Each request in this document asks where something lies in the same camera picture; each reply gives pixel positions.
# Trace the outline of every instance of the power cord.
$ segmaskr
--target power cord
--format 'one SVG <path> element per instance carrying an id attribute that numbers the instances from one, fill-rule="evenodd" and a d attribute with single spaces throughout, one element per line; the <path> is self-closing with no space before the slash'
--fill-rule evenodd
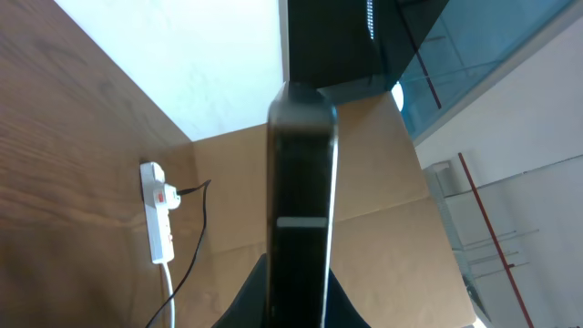
<path id="1" fill-rule="evenodd" d="M 168 295 L 174 292 L 172 288 L 172 278 L 170 278 L 170 269 L 168 268 L 168 263 L 163 262 L 162 268 L 164 268 L 164 275 L 166 275 L 166 284 L 168 287 Z M 170 328 L 174 328 L 176 325 L 176 306 L 174 305 L 174 299 L 170 301 Z"/>
<path id="2" fill-rule="evenodd" d="M 190 189 L 186 189 L 186 190 L 180 190 L 177 192 L 177 194 L 179 196 L 183 196 L 183 195 L 188 195 L 191 192 L 194 192 L 194 191 L 199 190 L 200 188 L 204 187 L 204 190 L 202 191 L 202 231 L 200 232 L 199 242 L 197 243 L 197 248 L 194 251 L 194 256 L 192 256 L 192 262 L 190 263 L 189 269 L 186 271 L 186 274 L 184 274 L 184 277 L 180 281 L 178 287 L 176 287 L 176 290 L 168 297 L 168 299 L 162 304 L 162 306 L 160 306 L 160 308 L 156 311 L 156 313 L 154 313 L 152 318 L 149 320 L 148 324 L 146 324 L 146 328 L 149 328 L 152 326 L 152 324 L 156 321 L 156 318 L 158 318 L 158 316 L 160 315 L 162 310 L 164 310 L 164 308 L 166 307 L 166 305 L 169 304 L 169 302 L 173 303 L 174 297 L 179 292 L 179 290 L 182 287 L 182 285 L 184 284 L 184 282 L 189 278 L 190 272 L 192 271 L 192 268 L 194 267 L 194 262 L 197 260 L 197 254 L 199 253 L 200 243 L 202 242 L 202 237 L 204 236 L 204 231 L 207 229 L 207 188 L 209 187 L 209 185 L 210 185 L 210 180 L 206 180 L 203 184 L 201 184 L 197 188 L 190 188 Z M 169 288 L 171 289 L 169 272 L 167 273 L 167 277 L 168 277 L 167 282 L 169 283 Z"/>

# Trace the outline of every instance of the glass panel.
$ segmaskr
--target glass panel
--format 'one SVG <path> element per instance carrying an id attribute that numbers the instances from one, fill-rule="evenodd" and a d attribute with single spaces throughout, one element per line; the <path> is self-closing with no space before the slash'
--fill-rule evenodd
<path id="1" fill-rule="evenodd" d="M 450 0 L 400 78 L 402 113 L 412 138 L 429 128 L 569 2 Z"/>

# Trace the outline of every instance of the white ceiling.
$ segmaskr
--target white ceiling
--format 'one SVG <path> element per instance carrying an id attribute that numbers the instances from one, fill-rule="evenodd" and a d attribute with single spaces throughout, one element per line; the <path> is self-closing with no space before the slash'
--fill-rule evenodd
<path id="1" fill-rule="evenodd" d="M 266 122 L 277 0 L 56 1 L 191 140 Z"/>

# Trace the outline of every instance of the black cable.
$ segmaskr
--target black cable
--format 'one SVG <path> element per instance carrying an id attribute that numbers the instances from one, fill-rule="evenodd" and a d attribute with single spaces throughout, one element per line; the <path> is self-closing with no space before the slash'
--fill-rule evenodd
<path id="1" fill-rule="evenodd" d="M 194 256 L 192 257 L 192 262 L 190 263 L 189 269 L 186 270 L 186 274 L 184 274 L 184 278 L 182 278 L 179 285 L 176 287 L 176 290 L 174 290 L 174 292 L 168 297 L 168 299 L 162 304 L 162 306 L 160 306 L 160 308 L 156 311 L 156 313 L 154 313 L 154 316 L 152 316 L 152 319 L 150 319 L 148 324 L 146 324 L 146 328 L 151 327 L 151 325 L 154 323 L 154 321 L 159 316 L 159 314 L 162 312 L 162 310 L 164 310 L 166 305 L 168 305 L 170 303 L 170 300 L 172 300 L 174 298 L 174 296 L 176 296 L 176 294 L 180 290 L 180 287 L 182 287 L 182 285 L 187 280 L 187 278 L 189 278 L 190 272 L 192 271 L 192 267 L 194 267 L 194 262 L 197 260 L 197 254 L 199 253 L 200 243 L 202 242 L 202 236 L 204 236 L 204 231 L 207 229 L 207 187 L 209 185 L 210 185 L 210 180 L 206 180 L 203 184 L 201 184 L 197 188 L 190 188 L 190 189 L 181 190 L 178 192 L 179 195 L 186 195 L 186 194 L 190 194 L 191 192 L 199 190 L 200 188 L 204 187 L 204 190 L 202 191 L 202 231 L 200 232 L 199 242 L 197 243 L 197 248 L 194 251 Z"/>

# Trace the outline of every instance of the red pole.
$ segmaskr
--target red pole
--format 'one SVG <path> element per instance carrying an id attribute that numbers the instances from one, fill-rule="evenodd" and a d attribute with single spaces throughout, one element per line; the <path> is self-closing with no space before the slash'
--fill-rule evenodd
<path id="1" fill-rule="evenodd" d="M 477 193 L 476 185 L 472 180 L 472 176 L 470 175 L 469 169 L 467 169 L 467 165 L 465 164 L 464 155 L 462 153 L 457 153 L 459 156 L 459 160 L 462 162 L 462 166 L 464 167 L 465 175 L 467 176 L 467 180 L 470 182 L 470 186 L 472 187 L 472 192 L 474 192 L 474 196 L 476 197 L 477 206 L 480 207 L 480 211 L 482 212 L 482 216 L 484 217 L 484 221 L 486 222 L 486 226 L 488 227 L 488 231 L 490 231 L 490 236 L 492 237 L 492 241 L 494 241 L 494 245 L 496 246 L 496 251 L 498 252 L 498 256 L 500 256 L 500 260 L 502 260 L 502 265 L 504 266 L 504 270 L 506 271 L 506 275 L 510 280 L 510 284 L 512 285 L 512 289 L 514 290 L 514 294 L 517 296 L 518 304 L 520 305 L 520 309 L 522 310 L 522 314 L 524 314 L 525 319 L 527 320 L 527 324 L 529 328 L 535 328 L 532 324 L 532 320 L 530 320 L 530 315 L 528 315 L 527 307 L 525 306 L 524 301 L 522 301 L 522 296 L 520 296 L 520 291 L 518 290 L 517 283 L 514 281 L 514 277 L 512 276 L 512 272 L 510 268 L 514 267 L 514 264 L 508 265 L 506 262 L 506 258 L 504 257 L 504 253 L 502 252 L 502 247 L 500 247 L 500 243 L 498 242 L 498 238 L 494 233 L 494 228 L 492 228 L 492 223 L 490 223 L 490 219 L 486 214 L 486 209 L 484 208 L 484 204 L 482 204 L 482 200 L 480 199 L 480 195 Z"/>

